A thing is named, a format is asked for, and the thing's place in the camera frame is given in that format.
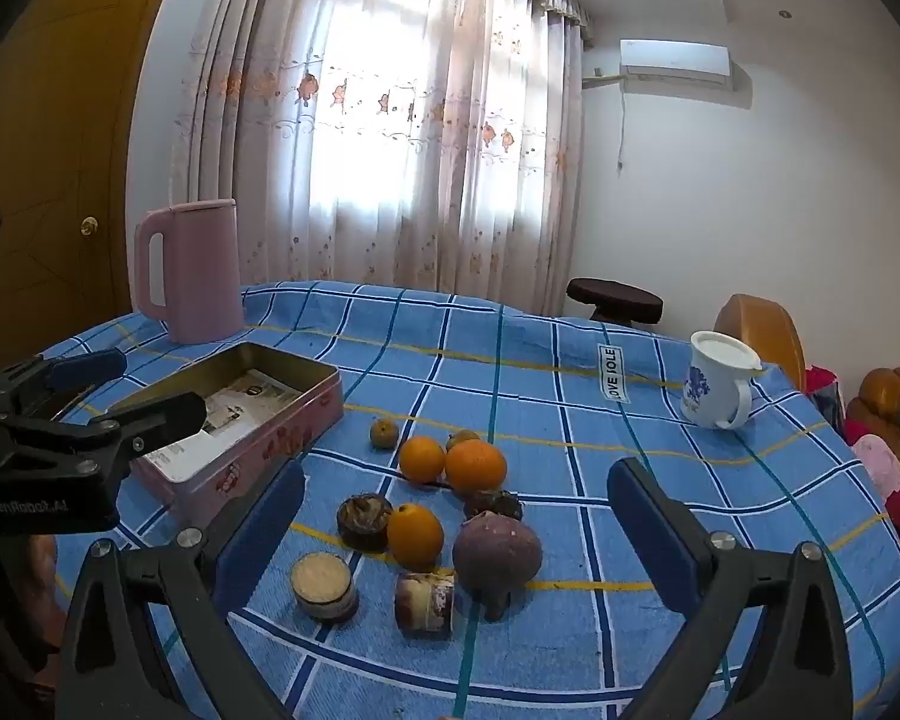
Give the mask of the person left hand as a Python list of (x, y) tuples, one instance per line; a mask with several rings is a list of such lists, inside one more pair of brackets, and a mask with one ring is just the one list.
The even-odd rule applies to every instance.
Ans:
[(61, 642), (63, 610), (56, 601), (56, 563), (58, 550), (53, 535), (32, 536), (29, 541), (30, 574), (27, 580), (27, 610), (46, 644)]

